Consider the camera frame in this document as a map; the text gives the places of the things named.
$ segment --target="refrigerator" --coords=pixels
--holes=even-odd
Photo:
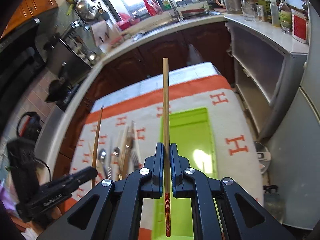
[[[320,219],[320,17],[309,4],[309,54],[300,87],[267,147],[271,184],[284,199],[284,224],[313,229]]]

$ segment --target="faucet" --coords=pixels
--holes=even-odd
[[[180,14],[179,14],[179,12],[177,11],[176,7],[174,6],[172,0],[169,0],[169,2],[170,2],[171,7],[172,7],[172,9],[173,9],[174,15],[171,15],[170,13],[169,13],[169,14],[171,15],[172,18],[176,18],[179,22],[181,22],[182,19],[181,19],[181,17],[180,17]]]

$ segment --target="brown cabinet door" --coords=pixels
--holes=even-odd
[[[147,78],[144,60],[138,49],[133,49],[108,63],[107,68],[121,88],[135,84]]]
[[[234,83],[234,65],[227,54],[231,37],[224,22],[196,26],[183,30],[188,44],[200,53],[204,62],[211,62],[229,83]]]
[[[69,174],[70,166],[71,166],[71,159],[59,153],[56,160],[56,166],[54,167],[52,180],[58,179],[65,174]],[[62,214],[65,213],[64,202],[59,204],[58,208],[60,209]]]
[[[26,0],[32,16],[57,7],[55,0]]]
[[[70,159],[73,157],[82,127],[88,114],[90,113],[91,108],[92,103],[87,102],[86,98],[84,98],[69,124],[68,130],[61,144],[60,152]]]
[[[90,113],[95,100],[121,88],[121,83],[114,78],[112,73],[108,71],[107,66],[105,66],[90,86],[89,90],[84,96],[84,99],[81,101],[78,109],[76,110],[76,113],[72,117],[60,148],[60,152],[63,155],[70,159],[73,158],[73,154],[85,120]]]
[[[21,25],[26,20],[32,18],[32,15],[29,11],[28,5],[26,0],[23,0],[19,7],[16,9],[14,14],[12,15],[7,27],[5,28],[4,32],[2,33],[1,37],[4,37],[7,33],[12,31],[15,27]]]
[[[171,33],[139,47],[145,60],[146,73],[156,76],[163,72],[162,59],[169,59],[169,71],[187,66],[188,49],[181,32]]]

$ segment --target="headphones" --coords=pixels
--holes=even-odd
[[[24,123],[21,132],[19,133],[20,123],[25,116],[29,117]],[[36,142],[42,129],[40,121],[43,122],[42,120],[40,120],[40,116],[37,114],[37,112],[25,112],[20,118],[17,125],[17,137],[23,137]]]

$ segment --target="cable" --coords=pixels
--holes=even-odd
[[[36,159],[38,162],[42,163],[44,166],[47,167],[47,169],[48,169],[48,171],[49,171],[49,179],[50,179],[50,181],[52,181],[52,180],[51,180],[51,171],[50,171],[49,166],[48,166],[43,160],[40,160],[40,159],[38,159],[38,158],[36,158],[36,157],[35,157],[35,159]]]

